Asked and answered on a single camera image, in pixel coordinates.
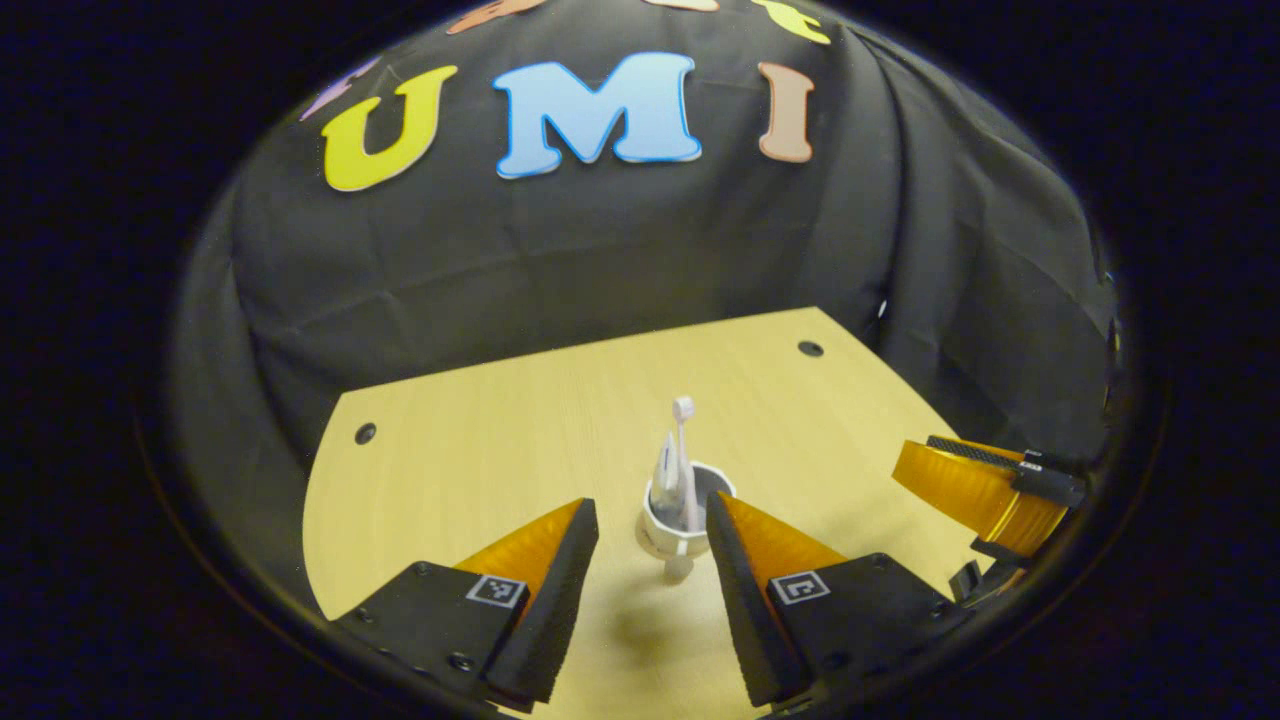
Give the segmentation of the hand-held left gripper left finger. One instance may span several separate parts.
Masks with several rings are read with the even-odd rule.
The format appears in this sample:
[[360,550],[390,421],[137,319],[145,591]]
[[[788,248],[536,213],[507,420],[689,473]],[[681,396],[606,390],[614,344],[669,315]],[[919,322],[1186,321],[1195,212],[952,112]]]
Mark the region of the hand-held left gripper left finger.
[[529,711],[556,688],[598,537],[596,505],[576,498],[452,568],[410,564],[337,625],[456,694]]

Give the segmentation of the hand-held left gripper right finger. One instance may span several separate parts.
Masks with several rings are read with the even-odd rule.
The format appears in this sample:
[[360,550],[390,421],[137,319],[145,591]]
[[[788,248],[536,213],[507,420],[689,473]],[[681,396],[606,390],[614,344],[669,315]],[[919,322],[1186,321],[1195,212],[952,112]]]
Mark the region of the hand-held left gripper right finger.
[[877,685],[966,620],[887,553],[850,559],[724,492],[707,501],[730,634],[751,705]]

